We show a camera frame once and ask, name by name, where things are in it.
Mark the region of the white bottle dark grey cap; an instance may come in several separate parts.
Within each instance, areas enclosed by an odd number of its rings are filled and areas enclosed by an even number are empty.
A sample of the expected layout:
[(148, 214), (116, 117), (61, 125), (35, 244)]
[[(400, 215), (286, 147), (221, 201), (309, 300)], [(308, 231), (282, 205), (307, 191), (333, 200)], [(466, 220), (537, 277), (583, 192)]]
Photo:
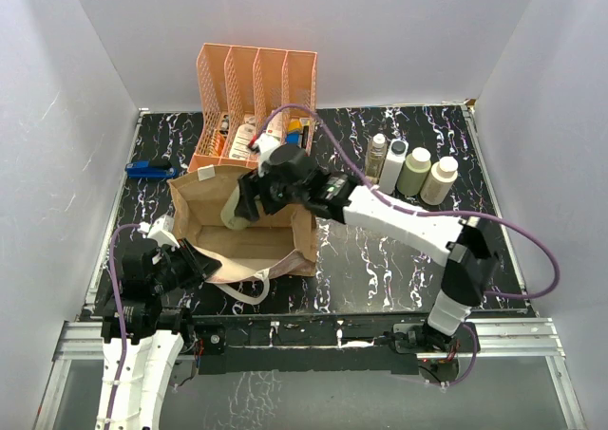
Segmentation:
[(378, 189), (385, 195), (390, 196), (394, 192), (408, 149), (409, 144), (405, 140), (390, 142), (378, 182)]

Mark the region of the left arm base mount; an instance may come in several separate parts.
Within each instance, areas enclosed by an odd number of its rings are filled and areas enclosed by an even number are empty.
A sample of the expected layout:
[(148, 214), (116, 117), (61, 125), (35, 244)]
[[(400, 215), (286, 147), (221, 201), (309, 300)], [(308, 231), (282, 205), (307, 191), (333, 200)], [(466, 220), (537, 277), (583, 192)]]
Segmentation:
[(225, 351), (226, 330), (224, 326), (194, 324), (183, 333), (184, 345), (181, 354), (200, 357), (203, 355), (220, 355)]

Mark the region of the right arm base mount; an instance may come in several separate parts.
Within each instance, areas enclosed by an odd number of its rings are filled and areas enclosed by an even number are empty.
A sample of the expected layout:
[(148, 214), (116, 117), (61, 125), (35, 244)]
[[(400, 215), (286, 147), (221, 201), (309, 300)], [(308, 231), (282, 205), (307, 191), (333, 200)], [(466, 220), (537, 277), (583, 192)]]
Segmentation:
[(440, 362), (451, 362), (460, 354), (477, 354), (481, 350), (476, 328), (469, 323), (459, 325), (452, 335), (445, 335), (427, 323), (400, 323), (385, 336), (389, 346), (399, 354), (417, 354), (425, 359), (434, 356)]

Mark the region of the green bottle beige cap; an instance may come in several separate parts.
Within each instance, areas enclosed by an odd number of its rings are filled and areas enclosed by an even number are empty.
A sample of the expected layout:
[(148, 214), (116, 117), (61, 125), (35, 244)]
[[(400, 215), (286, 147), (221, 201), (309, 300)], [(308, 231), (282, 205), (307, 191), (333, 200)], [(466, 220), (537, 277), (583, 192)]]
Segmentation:
[[(224, 226), (228, 229), (234, 231), (244, 230), (247, 227), (251, 226), (255, 222), (248, 222), (244, 218), (240, 218), (236, 216), (236, 206), (238, 202), (238, 189), (236, 188), (232, 194), (228, 197), (226, 203), (224, 204), (221, 212), (220, 219)], [(261, 201), (258, 199), (257, 207), (259, 211), (259, 219), (260, 213), (262, 212)]]
[(420, 191), (420, 198), (428, 205), (441, 204), (458, 177), (458, 167), (454, 157), (443, 157), (435, 162)]
[(407, 156), (397, 179), (396, 189), (403, 196), (416, 196), (431, 168), (430, 152), (424, 147), (414, 148)]

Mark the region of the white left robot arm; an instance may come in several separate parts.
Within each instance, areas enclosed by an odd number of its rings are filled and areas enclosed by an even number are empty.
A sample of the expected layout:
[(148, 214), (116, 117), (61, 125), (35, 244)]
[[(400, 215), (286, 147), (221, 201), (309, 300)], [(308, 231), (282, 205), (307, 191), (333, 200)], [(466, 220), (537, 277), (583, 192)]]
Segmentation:
[(185, 239), (164, 246), (140, 239), (125, 251), (104, 306), (96, 428), (158, 428), (178, 357), (189, 353), (198, 363), (221, 340), (216, 332), (198, 335), (190, 310), (164, 308), (162, 297), (204, 283), (220, 266)]

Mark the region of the clear bottle amber liquid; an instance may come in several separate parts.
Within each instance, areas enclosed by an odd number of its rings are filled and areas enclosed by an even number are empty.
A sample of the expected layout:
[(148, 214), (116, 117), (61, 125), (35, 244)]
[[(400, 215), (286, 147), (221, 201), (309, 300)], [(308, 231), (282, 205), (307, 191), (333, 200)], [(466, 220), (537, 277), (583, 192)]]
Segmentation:
[(368, 143), (364, 174), (373, 184), (379, 181), (387, 148), (387, 138), (382, 133), (375, 134)]

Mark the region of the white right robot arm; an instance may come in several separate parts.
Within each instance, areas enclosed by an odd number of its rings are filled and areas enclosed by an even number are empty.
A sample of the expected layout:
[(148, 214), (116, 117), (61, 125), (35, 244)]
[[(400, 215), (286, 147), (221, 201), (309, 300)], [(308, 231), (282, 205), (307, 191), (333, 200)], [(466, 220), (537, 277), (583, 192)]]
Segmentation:
[(344, 225), (373, 230), (426, 254), (443, 267), (441, 289), (426, 321), (407, 332), (411, 346), (452, 349), (457, 329), (482, 303), (499, 256), (477, 216), (437, 216), (365, 186), (349, 174), (327, 172), (300, 147), (274, 145), (257, 168), (237, 178), (221, 211), (231, 229), (244, 229), (262, 215), (288, 205)]

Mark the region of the brown canvas tote bag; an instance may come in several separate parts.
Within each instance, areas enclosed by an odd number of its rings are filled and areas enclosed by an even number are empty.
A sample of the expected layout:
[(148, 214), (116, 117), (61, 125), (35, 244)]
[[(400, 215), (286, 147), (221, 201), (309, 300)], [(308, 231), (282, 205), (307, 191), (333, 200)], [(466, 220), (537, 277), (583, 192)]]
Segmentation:
[(168, 182), (175, 209), (172, 234), (187, 239), (221, 267), (205, 282), (249, 305), (265, 300), (282, 275), (313, 276), (317, 258), (314, 216), (298, 205), (242, 230), (227, 228), (220, 212), (248, 169), (209, 165)]

